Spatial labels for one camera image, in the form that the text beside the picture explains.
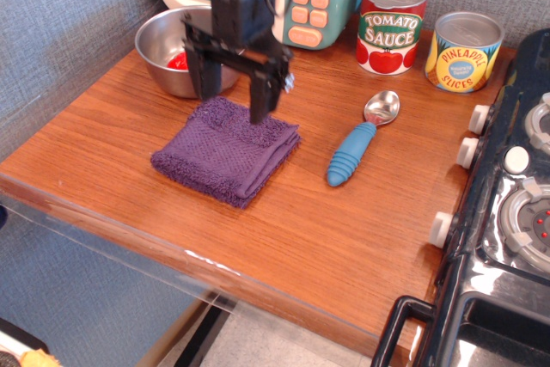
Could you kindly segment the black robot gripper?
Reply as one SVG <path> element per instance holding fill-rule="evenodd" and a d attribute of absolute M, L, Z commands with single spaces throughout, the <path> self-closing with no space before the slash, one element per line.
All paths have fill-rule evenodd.
<path fill-rule="evenodd" d="M 292 52 L 272 33 L 276 0 L 211 0 L 211 17 L 186 15 L 185 49 L 195 93 L 207 101 L 221 93 L 222 68 L 250 77 L 250 122 L 261 124 L 294 87 Z"/>

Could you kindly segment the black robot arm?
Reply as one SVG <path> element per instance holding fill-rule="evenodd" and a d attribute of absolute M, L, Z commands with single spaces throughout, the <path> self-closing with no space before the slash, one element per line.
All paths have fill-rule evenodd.
<path fill-rule="evenodd" d="M 202 20 L 182 16 L 187 64 L 197 96 L 207 101 L 221 93 L 222 68 L 250 78 L 250 121 L 263 122 L 282 91 L 291 89 L 290 49 L 272 32 L 276 0 L 211 0 Z"/>

